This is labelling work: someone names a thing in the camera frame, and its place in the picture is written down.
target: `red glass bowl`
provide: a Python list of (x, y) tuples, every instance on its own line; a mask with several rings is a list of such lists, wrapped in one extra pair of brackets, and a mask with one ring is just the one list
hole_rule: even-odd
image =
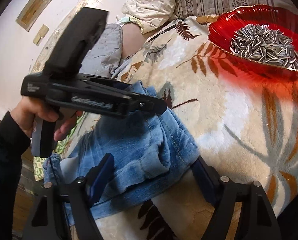
[(292, 45), (298, 52), (298, 15), (268, 5), (240, 6), (232, 12), (221, 14), (216, 22), (209, 25), (209, 41), (222, 49), (228, 59), (244, 72), (280, 81), (298, 81), (298, 70), (259, 63), (231, 53), (230, 44), (234, 32), (249, 23), (280, 29), (284, 35), (293, 39)]

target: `hand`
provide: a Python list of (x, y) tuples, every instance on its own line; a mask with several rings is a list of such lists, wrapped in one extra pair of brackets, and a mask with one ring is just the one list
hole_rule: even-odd
[[(23, 97), (16, 108), (10, 112), (10, 115), (29, 138), (32, 137), (35, 115), (48, 122), (55, 122), (59, 118), (59, 115), (45, 102), (37, 98), (29, 97)], [(70, 130), (75, 127), (77, 117), (81, 115), (82, 111), (77, 111), (76, 115), (66, 120), (65, 123), (55, 131), (54, 140), (64, 140)]]

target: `metal bolt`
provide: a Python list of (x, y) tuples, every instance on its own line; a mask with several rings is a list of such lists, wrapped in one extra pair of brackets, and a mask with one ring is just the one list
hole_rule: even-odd
[(256, 187), (260, 187), (260, 186), (261, 186), (261, 182), (259, 182), (259, 181), (257, 181), (257, 180), (255, 180), (255, 181), (253, 182), (253, 184), (254, 184)]
[(84, 182), (84, 180), (85, 180), (85, 177), (80, 176), (77, 178), (77, 183), (82, 183)]
[(52, 187), (52, 182), (46, 182), (43, 186), (45, 188), (50, 188), (50, 187)]
[(221, 176), (220, 179), (223, 182), (229, 182), (229, 180), (230, 180), (229, 177), (227, 177), (227, 176)]

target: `wall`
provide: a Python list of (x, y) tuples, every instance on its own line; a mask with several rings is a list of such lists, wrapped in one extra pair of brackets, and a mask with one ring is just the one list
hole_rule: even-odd
[[(16, 23), (17, 16), (28, 0), (12, 0), (5, 9), (0, 17), (0, 119), (21, 99), (22, 80), (28, 74), (50, 35), (81, 1), (51, 0), (29, 32)], [(119, 13), (124, 1), (106, 0), (102, 2), (100, 7), (112, 12), (108, 22), (115, 21), (115, 15)], [(33, 38), (43, 24), (50, 30), (39, 46), (36, 46), (33, 43)]]

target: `black cable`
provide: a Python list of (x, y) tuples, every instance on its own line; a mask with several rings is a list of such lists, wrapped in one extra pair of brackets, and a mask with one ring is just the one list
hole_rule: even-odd
[(51, 166), (52, 174), (53, 174), (53, 176), (54, 176), (54, 178), (56, 180), (57, 185), (59, 185), (58, 180), (57, 180), (57, 177), (56, 177), (55, 170), (53, 169), (53, 165), (52, 165), (52, 161), (51, 161), (51, 156), (49, 156), (49, 161), (50, 161), (50, 166)]

